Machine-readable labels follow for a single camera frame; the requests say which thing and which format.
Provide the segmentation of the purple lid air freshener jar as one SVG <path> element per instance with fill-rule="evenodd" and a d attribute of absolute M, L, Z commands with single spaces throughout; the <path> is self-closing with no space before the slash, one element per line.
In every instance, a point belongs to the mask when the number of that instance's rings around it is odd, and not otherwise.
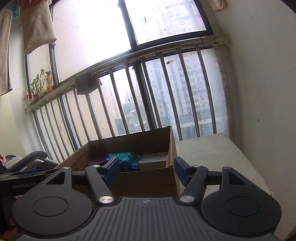
<path fill-rule="evenodd" d="M 105 164 L 105 160 L 102 158 L 94 158 L 87 162 L 87 166 L 93 166 L 93 165 L 103 166 L 104 164 Z"/>

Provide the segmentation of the metal window railing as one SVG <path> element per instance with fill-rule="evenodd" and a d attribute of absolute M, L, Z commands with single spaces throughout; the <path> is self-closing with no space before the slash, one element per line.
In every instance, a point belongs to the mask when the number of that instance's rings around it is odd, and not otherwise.
<path fill-rule="evenodd" d="M 92 140 L 171 126 L 177 141 L 228 133 L 230 111 L 220 48 L 229 35 L 153 46 L 102 61 L 51 92 L 32 97 L 44 150 L 64 161 Z M 75 78 L 89 71 L 98 88 L 77 95 Z"/>

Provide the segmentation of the hanging beige clothes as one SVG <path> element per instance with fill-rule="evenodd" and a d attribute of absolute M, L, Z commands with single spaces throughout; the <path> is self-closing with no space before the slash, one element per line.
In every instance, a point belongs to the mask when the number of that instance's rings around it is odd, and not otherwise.
<path fill-rule="evenodd" d="M 20 17 L 24 53 L 57 40 L 50 5 L 52 1 L 1 1 L 1 95 L 12 91 L 9 76 L 9 38 L 13 18 Z"/>

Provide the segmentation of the orange drink bottle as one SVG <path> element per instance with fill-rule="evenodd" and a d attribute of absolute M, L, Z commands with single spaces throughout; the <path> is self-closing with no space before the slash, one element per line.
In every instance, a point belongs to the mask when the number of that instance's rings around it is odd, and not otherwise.
<path fill-rule="evenodd" d="M 46 71 L 46 89 L 47 92 L 51 92 L 53 90 L 53 78 L 52 78 L 52 74 L 51 71 Z"/>

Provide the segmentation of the blue wet wipes pack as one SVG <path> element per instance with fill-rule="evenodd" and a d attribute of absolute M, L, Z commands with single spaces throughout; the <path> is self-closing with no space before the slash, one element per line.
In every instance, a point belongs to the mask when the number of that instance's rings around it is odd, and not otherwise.
<path fill-rule="evenodd" d="M 135 152 L 113 153 L 105 156 L 105 163 L 112 157 L 118 157 L 119 172 L 139 171 L 138 162 L 141 158 Z"/>

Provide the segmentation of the potted green plant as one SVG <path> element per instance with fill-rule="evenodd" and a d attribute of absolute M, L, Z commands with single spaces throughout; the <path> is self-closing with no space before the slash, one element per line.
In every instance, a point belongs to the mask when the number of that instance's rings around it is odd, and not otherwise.
<path fill-rule="evenodd" d="M 41 94 L 41 92 L 44 90 L 44 86 L 48 76 L 51 76 L 50 70 L 45 71 L 44 69 L 40 69 L 40 73 L 36 75 L 30 85 L 32 97 L 38 97 Z"/>

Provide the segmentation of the white cardboard box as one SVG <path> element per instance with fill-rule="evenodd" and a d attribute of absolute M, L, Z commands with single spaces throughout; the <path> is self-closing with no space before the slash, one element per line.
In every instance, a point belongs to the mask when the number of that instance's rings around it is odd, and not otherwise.
<path fill-rule="evenodd" d="M 144 154 L 139 162 L 140 171 L 165 168 L 167 163 L 168 152 Z"/>

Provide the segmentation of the dark cloth on railing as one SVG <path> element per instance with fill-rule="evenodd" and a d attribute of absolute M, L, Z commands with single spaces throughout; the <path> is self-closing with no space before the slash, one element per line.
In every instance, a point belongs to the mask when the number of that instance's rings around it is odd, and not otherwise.
<path fill-rule="evenodd" d="M 75 78 L 77 95 L 86 95 L 92 93 L 98 88 L 96 78 L 87 71 Z"/>

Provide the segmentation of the brown cardboard box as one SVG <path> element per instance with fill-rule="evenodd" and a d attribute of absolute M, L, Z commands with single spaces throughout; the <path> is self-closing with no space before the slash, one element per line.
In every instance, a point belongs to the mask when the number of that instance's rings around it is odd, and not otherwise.
<path fill-rule="evenodd" d="M 117 158 L 109 190 L 115 197 L 172 197 L 180 194 L 173 162 L 177 156 L 171 126 L 89 141 L 59 167 L 83 171 Z"/>

